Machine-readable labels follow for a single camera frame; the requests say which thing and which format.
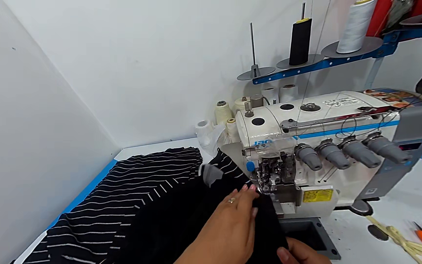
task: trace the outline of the white thread spool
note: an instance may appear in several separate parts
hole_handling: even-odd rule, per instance
[[[296,85],[285,85],[279,88],[279,102],[286,103],[294,101],[299,94],[299,89]]]
[[[226,101],[219,101],[214,109],[216,121],[218,124],[226,125],[228,119],[232,118],[232,111]]]
[[[245,102],[247,101],[250,101],[250,96],[243,96],[235,100],[234,107],[232,108],[233,113],[236,114],[237,111],[245,111]]]
[[[278,95],[278,88],[270,87],[262,90],[262,95],[268,99],[270,104],[273,104],[274,100],[276,103],[279,103],[279,95]]]
[[[362,48],[376,3],[377,0],[359,0],[349,8],[348,20],[336,52],[346,54]]]
[[[211,142],[211,133],[214,130],[213,124],[210,120],[202,120],[195,125],[195,133],[198,141],[203,145],[208,145]]]
[[[227,133],[229,134],[229,139],[232,141],[232,143],[241,141],[235,118],[227,120]]]

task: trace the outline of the yellow label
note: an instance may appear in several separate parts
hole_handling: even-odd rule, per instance
[[[304,202],[330,201],[332,194],[332,189],[305,191]]]

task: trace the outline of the white wall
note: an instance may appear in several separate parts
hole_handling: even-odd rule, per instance
[[[360,90],[373,63],[367,59],[261,86],[237,81],[252,64],[249,22],[257,63],[274,66],[289,55],[303,0],[4,1],[122,147],[192,137],[196,122],[214,118],[218,100],[233,103],[262,87],[296,83],[301,97],[306,87],[306,96]],[[312,52],[339,40],[354,1],[315,0],[313,7],[307,1]],[[410,67],[402,53],[386,58],[389,66],[376,85],[403,86],[404,75],[409,85],[419,80],[422,50],[407,50],[407,56],[417,52],[421,63]]]
[[[0,1],[0,264],[17,258],[118,151]]]

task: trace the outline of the digital display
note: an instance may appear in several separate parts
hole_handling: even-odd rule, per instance
[[[420,146],[421,146],[421,142],[417,142],[417,143],[400,145],[398,147],[401,148],[402,150],[414,150],[414,149],[419,149]]]

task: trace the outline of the blue metal bar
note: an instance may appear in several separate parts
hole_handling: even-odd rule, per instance
[[[299,75],[299,74],[303,74],[303,73],[307,73],[307,72],[311,72],[311,71],[315,71],[319,69],[326,69],[326,68],[338,66],[341,64],[356,62],[356,61],[364,60],[367,58],[385,57],[395,52],[399,42],[409,40],[409,39],[417,39],[417,38],[422,38],[422,28],[402,29],[402,30],[392,31],[390,33],[387,33],[384,36],[384,44],[375,51],[372,51],[363,55],[349,57],[349,58],[337,58],[337,59],[328,58],[313,65],[304,66],[304,67],[296,68],[296,69],[285,69],[285,70],[282,70],[270,75],[253,79],[252,83],[255,85],[262,84],[262,83],[279,80],[279,79],[283,79],[283,78],[287,78],[287,77],[291,77],[291,76],[295,76],[295,75]]]

